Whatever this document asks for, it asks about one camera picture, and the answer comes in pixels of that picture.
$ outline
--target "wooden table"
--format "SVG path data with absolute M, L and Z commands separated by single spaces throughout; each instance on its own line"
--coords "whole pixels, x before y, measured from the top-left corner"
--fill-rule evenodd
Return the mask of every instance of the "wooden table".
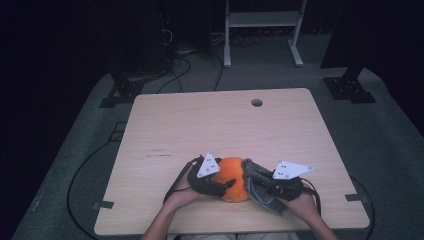
M 270 170 L 278 160 L 313 166 L 303 177 L 317 188 L 329 226 L 369 224 L 361 202 L 346 200 L 356 191 L 312 95 L 279 89 L 138 96 L 104 196 L 114 204 L 100 209 L 95 232 L 144 233 L 184 165 L 207 152 L 251 158 Z M 177 212 L 170 233 L 302 229 L 307 225 L 289 211 L 281 217 L 252 200 L 210 199 Z

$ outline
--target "wire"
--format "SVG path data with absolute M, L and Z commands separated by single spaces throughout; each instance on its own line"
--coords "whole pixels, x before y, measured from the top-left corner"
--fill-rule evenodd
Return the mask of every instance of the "wire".
M 230 44 L 233 47 L 250 47 L 262 42 L 262 35 L 254 36 L 258 39 L 255 40 L 253 37 L 246 37 L 243 35 L 236 35 L 231 38 Z
M 175 81 L 175 80 L 177 80 L 179 83 L 180 83 L 180 90 L 182 91 L 182 84 L 181 84 L 181 82 L 180 82 L 180 77 L 182 77 L 182 76 L 184 76 L 186 73 L 188 73 L 189 71 L 190 71 L 190 69 L 191 69 L 191 63 L 190 63 L 190 61 L 188 61 L 188 60 L 186 60 L 186 59 L 184 59 L 184 58 L 177 58 L 177 59 L 179 59 L 179 60 L 182 60 L 182 61 L 184 61 L 184 62 L 186 62 L 187 64 L 188 64 L 188 68 L 187 68 L 187 70 L 185 70 L 181 75 L 175 75 L 174 73 L 174 78 L 173 79 L 171 79 L 171 80 L 169 80 L 169 81 L 167 81 L 167 82 L 165 82 L 160 88 L 159 88 L 159 90 L 156 92 L 156 94 L 158 94 L 158 93 L 160 93 L 161 91 L 162 91 L 162 89 L 164 89 L 168 84 L 170 84 L 171 82 L 173 82 L 173 81 Z
M 225 34 L 224 33 L 211 33 L 211 38 L 212 38 L 212 40 L 211 40 L 212 45 L 216 45 L 216 44 L 224 41 Z
M 218 84 L 221 81 L 222 73 L 224 72 L 224 63 L 222 62 L 222 59 L 216 53 L 212 53 L 212 54 L 215 55 L 215 57 L 218 58 L 218 60 L 221 64 L 221 72 L 219 73 L 218 81 L 216 81 L 215 87 L 213 88 L 213 90 L 216 91 L 216 89 L 218 88 Z
M 96 155 L 100 150 L 102 150 L 103 148 L 105 148 L 106 146 L 108 146 L 110 143 L 112 143 L 112 142 L 120 142 L 119 140 L 122 138 L 122 135 L 119 135 L 119 136 L 117 136 L 117 137 L 115 137 L 115 138 L 111 138 L 111 137 L 109 137 L 109 140 L 105 143 L 105 144 L 103 144 L 102 146 L 100 146 L 99 148 L 97 148 L 94 152 L 92 152 L 85 160 L 84 160 L 84 162 L 82 162 L 82 164 L 78 167 L 78 169 L 77 169 L 77 171 L 74 173 L 74 175 L 72 176 L 72 180 L 71 180 L 71 182 L 70 182 L 70 184 L 69 184 L 69 187 L 68 187 L 68 193 L 67 193 L 67 195 L 66 195 L 66 207 L 67 207 L 67 210 L 68 210 L 68 213 L 69 213 L 69 215 L 70 215 L 70 217 L 71 217 L 71 219 L 72 219 L 72 221 L 75 223 L 75 225 L 78 227 L 78 229 L 80 229 L 84 234 L 86 234 L 88 237 L 90 237 L 91 239 L 93 239 L 93 240 L 97 240 L 97 238 L 93 235 L 93 234 L 91 234 L 90 232 L 88 232 L 87 230 L 85 230 L 84 229 L 84 227 L 82 227 L 81 226 L 81 224 L 79 224 L 79 222 L 77 221 L 77 219 L 75 218 L 75 216 L 74 216 L 74 214 L 72 213 L 72 210 L 71 210 L 71 203 L 70 203 L 70 196 L 71 196 L 71 190 L 72 190 L 72 186 L 73 186 L 73 184 L 74 184 L 74 181 L 75 181 L 75 179 L 76 179 L 76 177 L 78 176 L 78 174 L 79 174 L 79 172 L 81 171 L 81 169 L 85 166 L 85 164 L 94 156 L 94 155 Z
M 171 31 L 169 31 L 168 29 L 162 29 L 162 32 L 167 32 L 167 33 L 169 33 L 169 40 L 168 40 L 168 43 L 171 43 L 171 42 L 172 42 L 172 32 L 171 32 Z
M 359 186 L 361 186 L 362 190 L 365 193 L 365 196 L 367 197 L 367 200 L 368 200 L 368 202 L 370 204 L 370 207 L 371 207 L 370 226 L 369 226 L 369 230 L 368 230 L 367 236 L 365 238 L 366 240 L 368 240 L 368 239 L 370 239 L 370 237 L 371 237 L 371 235 L 372 235 L 372 233 L 374 231 L 374 226 L 375 226 L 375 208 L 374 208 L 374 202 L 373 202 L 373 200 L 371 198 L 371 195 L 368 193 L 367 189 L 365 188 L 365 186 L 358 179 L 356 179 L 354 176 L 349 175 L 349 177 L 354 182 L 356 182 Z
M 313 191 L 310 188 L 305 188 L 305 187 L 303 188 L 303 191 L 309 192 L 315 197 L 315 204 L 317 205 L 317 210 L 318 210 L 319 215 L 321 215 L 321 199 L 319 197 L 317 189 L 315 188 L 315 186 L 309 180 L 307 180 L 305 178 L 300 178 L 300 179 L 309 183 L 309 185 L 312 187 Z
M 182 188 L 182 189 L 176 189 L 176 190 L 174 190 L 174 192 L 182 192 L 182 191 L 188 190 L 190 188 L 191 187 L 186 187 L 186 188 Z
M 191 49 L 191 50 L 184 50 L 184 51 L 177 51 L 178 56 L 180 57 L 184 57 L 184 56 L 188 56 L 190 54 L 196 53 L 197 51 L 199 51 L 199 49 Z
M 181 83 L 180 77 L 175 74 L 174 68 L 172 68 L 171 73 L 172 73 L 172 75 L 174 75 L 175 78 L 177 78 L 178 84 L 180 85 L 180 91 L 179 92 L 184 92 L 183 84 Z

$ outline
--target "gray carpet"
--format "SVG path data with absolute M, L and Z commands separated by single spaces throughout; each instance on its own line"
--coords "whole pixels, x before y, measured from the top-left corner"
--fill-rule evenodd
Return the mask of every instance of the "gray carpet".
M 288 36 L 264 37 L 261 43 L 250 47 L 232 47 L 232 66 L 223 70 L 217 90 L 308 88 L 348 172 L 372 197 L 375 226 L 371 239 L 424 239 L 424 139 L 390 96 L 384 82 L 366 69 L 359 80 L 377 103 L 333 100 L 323 78 L 341 76 L 345 69 L 320 69 L 329 38 L 330 35 L 300 35 L 298 48 L 305 63 L 302 68 L 295 67 L 287 46 Z M 213 52 L 223 58 L 222 47 Z M 191 63 L 191 69 L 180 78 L 182 89 L 174 81 L 161 93 L 213 91 L 221 72 L 217 56 L 198 52 L 184 59 Z M 187 67 L 187 62 L 175 60 L 174 72 L 178 75 Z M 172 78 L 168 74 L 147 83 L 142 94 L 156 93 Z M 68 188 L 78 170 L 69 192 L 69 206 L 79 225 L 95 236 L 96 203 L 103 198 L 119 148 L 117 141 L 106 143 L 117 122 L 127 121 L 131 111 L 131 104 L 99 108 L 112 86 L 110 75 L 99 80 L 13 239 L 90 239 L 67 211 Z M 125 124 L 117 126 L 112 138 L 119 138 L 125 128 Z M 355 186 L 363 193 L 360 185 Z M 371 214 L 370 203 L 364 202 L 364 206 Z M 357 240 L 365 239 L 368 230 L 336 233 L 342 239 Z M 299 232 L 299 236 L 314 239 L 309 231 Z

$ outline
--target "black glove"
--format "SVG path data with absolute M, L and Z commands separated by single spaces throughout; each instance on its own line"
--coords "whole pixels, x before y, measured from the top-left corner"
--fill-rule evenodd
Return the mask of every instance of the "black glove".
M 191 188 L 193 188 L 193 190 L 198 193 L 209 195 L 209 196 L 215 196 L 215 197 L 224 196 L 227 188 L 232 187 L 233 184 L 236 182 L 236 180 L 233 179 L 224 184 L 218 183 L 212 180 L 212 177 L 215 175 L 215 173 L 205 177 L 198 178 L 197 173 L 199 172 L 199 169 L 202 166 L 202 163 L 204 160 L 205 158 L 203 156 L 200 156 L 192 160 L 192 162 L 196 162 L 196 165 L 193 166 L 193 168 L 190 170 L 187 176 L 187 180 L 190 183 Z M 217 163 L 219 163 L 221 160 L 222 159 L 220 158 L 215 158 L 215 161 Z
M 242 162 L 244 182 L 250 198 L 263 207 L 281 214 L 287 207 L 277 199 L 291 201 L 302 192 L 302 182 L 299 177 L 291 180 L 273 179 L 273 173 L 254 163 L 251 159 Z

